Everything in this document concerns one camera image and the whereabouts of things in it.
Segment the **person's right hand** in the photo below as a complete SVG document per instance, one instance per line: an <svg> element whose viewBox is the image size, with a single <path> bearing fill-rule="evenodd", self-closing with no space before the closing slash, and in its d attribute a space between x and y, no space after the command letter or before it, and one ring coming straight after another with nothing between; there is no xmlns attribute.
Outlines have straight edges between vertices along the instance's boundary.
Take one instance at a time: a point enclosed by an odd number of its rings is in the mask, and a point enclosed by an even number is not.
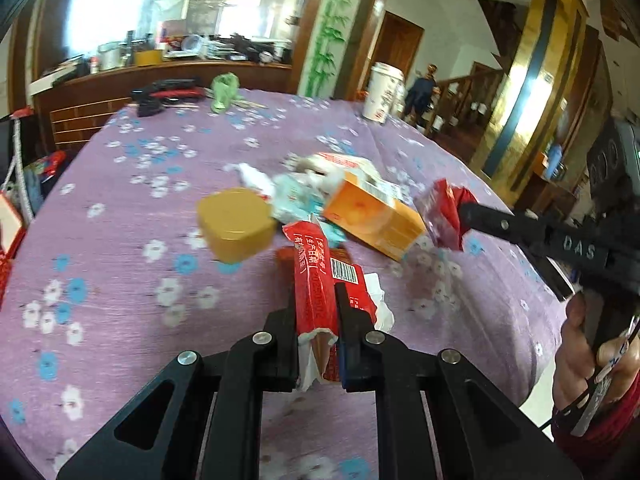
<svg viewBox="0 0 640 480"><path fill-rule="evenodd" d="M582 332L587 305L581 292L566 305L566 320L561 330L561 345L555 353L555 371L552 382L554 407L562 410L572 404L587 388L587 380L597 367L605 367L616 355L625 338L607 341L593 353ZM634 338L627 352L610 373L612 382L601 408L609 408L629 390L639 371L639 337Z"/></svg>

